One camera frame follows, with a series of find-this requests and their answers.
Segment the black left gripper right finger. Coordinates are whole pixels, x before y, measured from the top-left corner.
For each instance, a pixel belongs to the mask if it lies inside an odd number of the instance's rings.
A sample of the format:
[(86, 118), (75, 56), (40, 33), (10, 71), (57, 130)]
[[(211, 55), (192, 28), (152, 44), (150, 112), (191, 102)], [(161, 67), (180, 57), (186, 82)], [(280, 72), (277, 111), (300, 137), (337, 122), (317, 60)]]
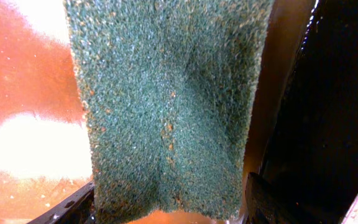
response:
[(247, 175), (246, 205), (249, 223), (297, 223), (286, 206), (280, 203), (271, 185), (255, 172)]

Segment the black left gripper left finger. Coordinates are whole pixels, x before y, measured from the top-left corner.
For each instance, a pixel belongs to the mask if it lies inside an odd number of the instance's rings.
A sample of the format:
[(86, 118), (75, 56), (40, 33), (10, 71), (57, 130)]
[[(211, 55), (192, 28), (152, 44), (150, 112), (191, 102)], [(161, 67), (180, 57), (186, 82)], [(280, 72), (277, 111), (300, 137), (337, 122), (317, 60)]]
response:
[(94, 183), (89, 182), (28, 224), (94, 223)]

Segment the green yellow sponge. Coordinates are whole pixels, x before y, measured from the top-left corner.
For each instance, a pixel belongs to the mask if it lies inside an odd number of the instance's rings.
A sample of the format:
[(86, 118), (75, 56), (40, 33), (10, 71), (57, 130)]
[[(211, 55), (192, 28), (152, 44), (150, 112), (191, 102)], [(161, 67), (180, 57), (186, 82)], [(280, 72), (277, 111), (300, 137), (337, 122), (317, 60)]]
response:
[(65, 1), (98, 223), (235, 220), (272, 1)]

